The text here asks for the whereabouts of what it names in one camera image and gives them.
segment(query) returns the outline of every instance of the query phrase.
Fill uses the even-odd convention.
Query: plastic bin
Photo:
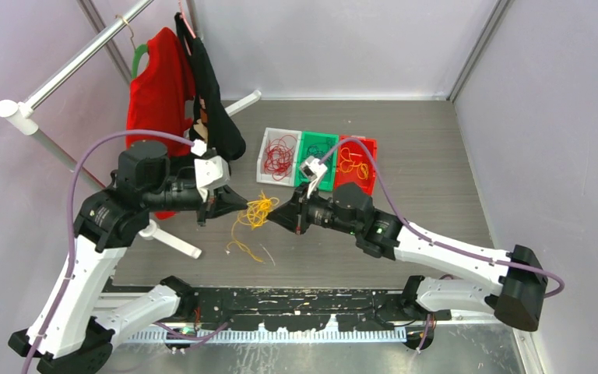
[[[258,154],[258,167],[255,180],[271,185],[294,186],[297,172],[297,150],[301,141],[301,131],[266,128]],[[291,163],[287,152],[291,151]]]
[[[300,170],[298,170],[304,160],[308,156],[322,158],[333,146],[338,143],[338,136],[333,134],[322,134],[320,132],[304,131],[301,134],[301,146],[299,149],[299,158],[297,159],[297,172],[294,177],[294,185],[298,186],[302,182],[309,182]],[[336,158],[338,152],[334,152],[333,155],[325,162],[325,165],[329,169],[326,172],[324,179],[320,182],[318,188],[320,191],[333,191],[333,181],[336,178]]]
[[[341,135],[339,140],[345,138],[357,138],[372,154],[372,158],[377,160],[377,140],[364,138],[363,136],[347,136]],[[339,185],[345,183],[354,182],[366,194],[372,196],[372,192],[375,190],[375,179],[377,173],[372,168],[372,163],[368,160],[368,156],[365,154],[360,145],[349,142],[345,143],[338,149],[338,161],[336,162],[336,181],[334,183],[334,189]]]

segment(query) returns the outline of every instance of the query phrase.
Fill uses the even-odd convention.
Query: clothing
[[[129,87],[127,130],[156,130],[184,136],[193,123],[191,118],[185,119],[185,102],[193,100],[195,83],[180,41],[171,29],[164,27],[147,46],[148,66]],[[189,146],[153,136],[127,136],[125,143],[130,147],[142,139],[159,140],[166,145],[171,158],[190,153]],[[155,214],[165,219],[174,213]]]
[[[221,104],[219,83],[216,81],[207,50],[200,39],[191,36],[180,13],[175,15],[175,26],[178,37],[186,41],[186,44],[181,43],[181,48],[195,77],[197,96],[194,100],[195,123],[204,125],[209,135],[205,137],[204,132],[201,134],[191,128],[189,138],[206,140],[208,148],[216,149],[216,152],[226,161],[237,160],[246,151],[246,142]]]

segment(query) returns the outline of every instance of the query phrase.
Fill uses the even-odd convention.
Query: clothes rack
[[[101,48],[103,48],[113,37],[115,37],[123,28],[125,21],[131,22],[154,0],[141,0],[134,4],[122,18],[116,19],[110,26],[104,28],[95,36],[79,53],[60,68],[53,76],[35,90],[25,101],[15,102],[12,100],[0,101],[0,117],[4,118],[14,125],[22,134],[35,139],[47,152],[51,153],[56,159],[61,161],[70,171],[74,171],[76,160],[70,156],[61,146],[51,139],[40,126],[31,119],[35,109],[39,107],[50,95],[52,95],[70,76],[79,70],[88,60],[90,60]],[[234,115],[244,110],[249,105],[255,103],[261,97],[260,91],[256,90],[247,97],[239,100],[226,108],[228,115]],[[92,175],[85,168],[82,168],[81,177],[93,189],[101,190],[104,184]],[[155,238],[178,251],[198,258],[201,250],[195,246],[171,235],[159,228],[157,222],[150,220],[149,226],[139,232],[145,238],[151,240]]]

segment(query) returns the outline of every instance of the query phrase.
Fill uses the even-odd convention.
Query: red wire
[[[290,175],[292,171],[292,161],[294,160],[294,146],[287,146],[284,138],[289,136],[297,144],[297,138],[292,135],[281,136],[267,143],[265,154],[267,155],[264,163],[265,173],[271,174],[275,181],[280,181]]]

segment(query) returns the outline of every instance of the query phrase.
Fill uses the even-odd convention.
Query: red garment
[[[127,130],[146,129],[183,136],[193,120],[185,119],[185,102],[193,100],[195,84],[192,71],[183,55],[180,41],[164,27],[148,41],[149,62],[129,87]],[[185,156],[189,146],[154,136],[127,136],[127,147],[135,141],[155,139],[168,148],[169,157]],[[173,212],[155,213],[163,220]]]

